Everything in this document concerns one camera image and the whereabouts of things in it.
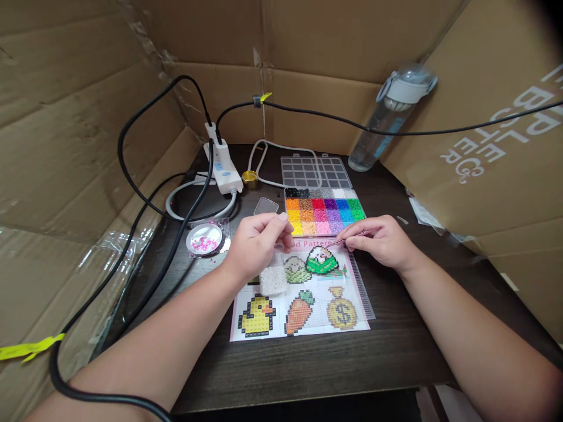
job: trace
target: left hand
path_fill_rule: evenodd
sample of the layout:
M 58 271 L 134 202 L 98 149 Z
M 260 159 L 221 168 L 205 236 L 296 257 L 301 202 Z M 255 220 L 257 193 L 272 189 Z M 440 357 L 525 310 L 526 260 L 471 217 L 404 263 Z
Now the left hand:
M 242 283 L 248 283 L 270 263 L 276 243 L 283 243 L 285 253 L 295 246 L 288 219 L 287 213 L 243 218 L 221 266 L 228 274 L 236 274 Z

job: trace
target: orange carrot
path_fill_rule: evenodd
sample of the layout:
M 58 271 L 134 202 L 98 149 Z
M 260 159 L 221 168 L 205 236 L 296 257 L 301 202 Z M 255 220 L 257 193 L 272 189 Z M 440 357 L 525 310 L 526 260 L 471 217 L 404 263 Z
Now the orange carrot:
M 294 335 L 303 328 L 309 316 L 313 312 L 311 306 L 315 303 L 312 293 L 309 290 L 301 290 L 299 296 L 295 298 L 289 306 L 286 316 L 284 331 L 288 336 Z

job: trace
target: white power strip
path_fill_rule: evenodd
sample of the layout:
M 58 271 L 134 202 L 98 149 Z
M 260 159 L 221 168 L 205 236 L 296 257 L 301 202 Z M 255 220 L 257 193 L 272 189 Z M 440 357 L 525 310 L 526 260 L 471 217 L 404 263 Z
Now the white power strip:
M 217 182 L 219 191 L 226 195 L 232 189 L 242 192 L 242 179 L 230 159 L 229 147 L 224 139 L 220 144 L 215 134 L 215 123 L 205 124 L 205 129 L 211 139 L 213 139 L 213 177 Z M 209 159 L 209 144 L 204 144 L 205 155 Z

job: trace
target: clear water bottle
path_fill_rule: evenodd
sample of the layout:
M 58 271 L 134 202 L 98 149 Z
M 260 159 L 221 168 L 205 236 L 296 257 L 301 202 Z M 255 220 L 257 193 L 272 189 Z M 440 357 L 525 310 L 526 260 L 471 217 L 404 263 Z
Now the clear water bottle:
M 398 132 L 415 104 L 434 88 L 437 81 L 438 78 L 419 63 L 409 64 L 398 72 L 393 72 L 377 94 L 377 105 L 367 126 L 384 132 Z M 391 135 L 363 131 L 348 164 L 359 172 L 371 169 L 392 140 Z

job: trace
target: forearm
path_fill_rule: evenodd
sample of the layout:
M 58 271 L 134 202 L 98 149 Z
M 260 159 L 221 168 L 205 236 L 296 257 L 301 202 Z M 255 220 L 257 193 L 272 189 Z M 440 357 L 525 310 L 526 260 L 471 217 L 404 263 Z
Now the forearm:
M 88 392 L 146 397 L 171 409 L 239 290 L 236 277 L 221 267 L 207 274 L 81 370 L 70 384 Z M 59 393 L 33 416 L 74 420 L 77 414 L 92 421 L 150 420 L 149 412 L 133 406 L 84 403 Z
M 459 385 L 488 420 L 547 420 L 561 372 L 425 256 L 400 273 Z

